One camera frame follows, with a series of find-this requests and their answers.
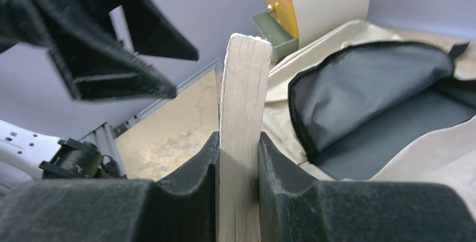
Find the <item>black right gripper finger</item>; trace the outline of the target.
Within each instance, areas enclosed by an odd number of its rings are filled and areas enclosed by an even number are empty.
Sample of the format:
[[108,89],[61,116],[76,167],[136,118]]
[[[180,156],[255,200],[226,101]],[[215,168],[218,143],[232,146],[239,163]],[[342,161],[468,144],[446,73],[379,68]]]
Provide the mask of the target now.
[[168,21],[152,0],[118,0],[134,51],[154,57],[197,61],[198,50]]

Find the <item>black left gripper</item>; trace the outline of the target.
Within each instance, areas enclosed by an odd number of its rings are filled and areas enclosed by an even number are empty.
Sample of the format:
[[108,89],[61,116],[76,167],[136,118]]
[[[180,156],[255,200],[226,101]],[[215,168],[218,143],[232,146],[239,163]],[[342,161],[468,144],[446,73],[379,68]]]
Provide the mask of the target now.
[[176,86],[127,51],[81,0],[1,0],[1,52],[45,48],[73,99],[175,98]]

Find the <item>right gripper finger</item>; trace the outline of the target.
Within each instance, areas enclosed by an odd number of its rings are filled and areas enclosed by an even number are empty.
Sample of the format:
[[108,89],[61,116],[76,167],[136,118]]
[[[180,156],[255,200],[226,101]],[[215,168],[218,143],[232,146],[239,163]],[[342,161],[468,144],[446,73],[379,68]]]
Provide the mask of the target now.
[[26,182],[1,206],[2,241],[215,241],[218,134],[158,180]]
[[266,133],[258,148],[263,241],[474,241],[475,222],[448,186],[320,181]]

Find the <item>purple paperback book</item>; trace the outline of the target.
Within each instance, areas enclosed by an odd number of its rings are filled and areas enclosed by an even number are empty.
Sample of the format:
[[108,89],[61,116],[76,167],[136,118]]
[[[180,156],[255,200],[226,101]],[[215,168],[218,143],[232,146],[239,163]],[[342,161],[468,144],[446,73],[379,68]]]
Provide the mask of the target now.
[[270,42],[233,33],[217,67],[217,241],[260,241],[258,143],[271,57]]

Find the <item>beige canvas backpack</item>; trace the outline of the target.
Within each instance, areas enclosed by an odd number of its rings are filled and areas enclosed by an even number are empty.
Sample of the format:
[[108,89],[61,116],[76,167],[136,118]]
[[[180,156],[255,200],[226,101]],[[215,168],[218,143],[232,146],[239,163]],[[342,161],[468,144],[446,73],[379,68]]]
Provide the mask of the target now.
[[271,70],[263,129],[316,178],[444,184],[475,213],[474,50],[349,21]]

